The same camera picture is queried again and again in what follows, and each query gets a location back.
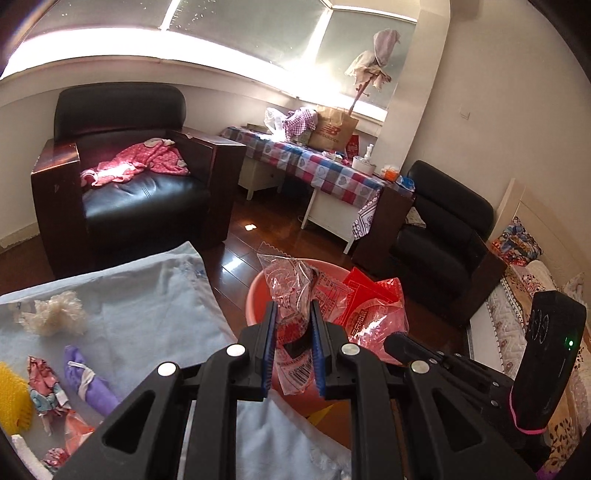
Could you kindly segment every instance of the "white bowl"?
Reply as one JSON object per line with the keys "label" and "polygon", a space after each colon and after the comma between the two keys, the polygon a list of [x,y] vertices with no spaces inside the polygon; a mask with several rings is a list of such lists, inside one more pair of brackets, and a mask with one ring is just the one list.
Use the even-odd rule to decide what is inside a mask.
{"label": "white bowl", "polygon": [[374,174],[375,165],[364,163],[360,160],[363,157],[353,157],[353,164],[351,165],[355,170],[359,170],[361,173],[365,173],[368,176]]}

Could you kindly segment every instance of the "wooden armrest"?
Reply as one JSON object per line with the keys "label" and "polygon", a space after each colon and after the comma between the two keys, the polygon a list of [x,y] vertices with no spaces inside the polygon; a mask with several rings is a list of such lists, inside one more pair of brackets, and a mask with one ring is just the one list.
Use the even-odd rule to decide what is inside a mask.
{"label": "wooden armrest", "polygon": [[470,278],[470,288],[450,304],[449,315],[456,324],[468,323],[505,273],[505,262],[496,256],[488,242],[486,246],[487,252]]}
{"label": "wooden armrest", "polygon": [[45,143],[45,147],[43,147],[31,175],[70,163],[80,163],[76,143],[65,142],[55,144],[53,139],[51,139]]}
{"label": "wooden armrest", "polygon": [[230,214],[246,146],[192,128],[169,131],[191,175],[207,185],[210,208],[197,241],[202,248],[223,242],[228,236]]}
{"label": "wooden armrest", "polygon": [[80,187],[75,143],[48,140],[31,172],[33,202],[41,239],[57,278],[94,267]]}
{"label": "wooden armrest", "polygon": [[176,143],[191,175],[208,187],[212,180],[214,163],[219,158],[217,151],[221,149],[226,154],[233,148],[240,150],[245,148],[238,142],[205,134],[188,127],[183,127],[181,130],[169,130],[168,137]]}
{"label": "wooden armrest", "polygon": [[397,184],[382,189],[369,233],[359,240],[353,253],[353,262],[368,272],[382,277],[381,270],[404,225],[414,195]]}

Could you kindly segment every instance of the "pink strap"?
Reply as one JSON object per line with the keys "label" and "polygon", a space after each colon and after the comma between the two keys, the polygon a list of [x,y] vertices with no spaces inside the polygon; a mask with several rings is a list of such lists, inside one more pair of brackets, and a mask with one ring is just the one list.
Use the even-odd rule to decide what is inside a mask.
{"label": "pink strap", "polygon": [[515,415],[515,410],[513,410],[513,400],[511,398],[512,396],[513,387],[511,387],[511,391],[509,392],[509,410],[511,411],[511,416],[513,417],[513,424],[515,425],[515,428],[519,430],[521,433],[525,433],[526,435],[539,435],[541,433],[544,433],[546,430],[545,428],[541,430],[524,430],[519,428],[519,426],[517,425],[517,416]]}

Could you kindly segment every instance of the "black leather armchair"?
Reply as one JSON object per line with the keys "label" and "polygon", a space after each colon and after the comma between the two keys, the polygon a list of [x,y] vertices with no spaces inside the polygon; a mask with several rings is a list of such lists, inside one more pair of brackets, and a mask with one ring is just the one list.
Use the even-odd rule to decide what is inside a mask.
{"label": "black leather armchair", "polygon": [[[408,172],[415,195],[382,192],[353,262],[379,278],[399,277],[404,293],[456,325],[465,325],[499,283],[505,263],[485,239],[494,210],[458,181],[417,161]],[[414,206],[427,225],[405,224]]]}
{"label": "black leather armchair", "polygon": [[[105,268],[228,234],[246,147],[183,127],[183,94],[160,83],[98,83],[61,92],[31,173],[37,221],[56,277]],[[84,191],[80,172],[150,138],[176,142],[190,176],[145,171]]]}

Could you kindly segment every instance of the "light blue cloth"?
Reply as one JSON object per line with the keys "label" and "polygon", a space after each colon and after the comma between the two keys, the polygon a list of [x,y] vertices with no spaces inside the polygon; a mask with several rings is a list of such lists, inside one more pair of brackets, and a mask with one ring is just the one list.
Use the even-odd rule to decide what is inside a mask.
{"label": "light blue cloth", "polygon": [[[19,310],[34,311],[34,300],[73,290],[89,317],[83,336],[60,332],[52,337],[27,333],[14,322]],[[128,395],[159,363],[181,367],[204,362],[235,342],[213,296],[203,261],[186,243],[163,254],[100,272],[58,280],[0,297],[0,361],[27,378],[27,355],[47,360],[58,376],[66,345],[76,345],[95,373],[119,398]],[[97,425],[101,417],[65,385],[70,403]],[[350,452],[312,427],[271,391],[263,403],[238,405],[237,478],[329,480],[348,478]],[[63,446],[63,420],[53,435],[34,418],[23,435],[42,457]]]}

